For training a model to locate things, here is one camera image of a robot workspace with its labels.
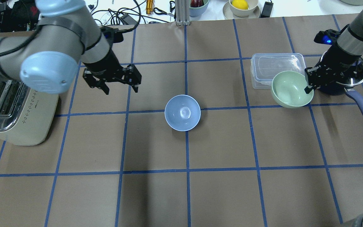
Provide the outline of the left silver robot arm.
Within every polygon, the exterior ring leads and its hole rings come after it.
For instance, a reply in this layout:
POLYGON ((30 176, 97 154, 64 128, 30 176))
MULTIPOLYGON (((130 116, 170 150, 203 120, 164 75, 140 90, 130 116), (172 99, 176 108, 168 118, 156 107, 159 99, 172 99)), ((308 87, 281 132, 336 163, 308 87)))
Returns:
POLYGON ((19 81, 38 92, 61 94, 83 63, 90 88, 108 94, 106 83, 120 82, 138 92, 141 73, 133 64, 121 66, 112 50, 137 25, 99 27, 83 0, 37 0, 36 7, 42 18, 29 37, 0 37, 0 84, 19 81))

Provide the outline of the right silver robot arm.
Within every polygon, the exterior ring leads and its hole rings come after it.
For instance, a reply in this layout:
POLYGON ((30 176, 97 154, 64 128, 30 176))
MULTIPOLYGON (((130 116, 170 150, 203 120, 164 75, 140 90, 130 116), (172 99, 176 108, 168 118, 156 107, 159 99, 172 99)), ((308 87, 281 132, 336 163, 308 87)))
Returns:
POLYGON ((307 94, 339 81, 344 77, 344 72, 363 55, 363 10, 340 31, 319 31, 314 42, 330 47, 317 65, 305 69, 307 86, 304 91, 307 94))

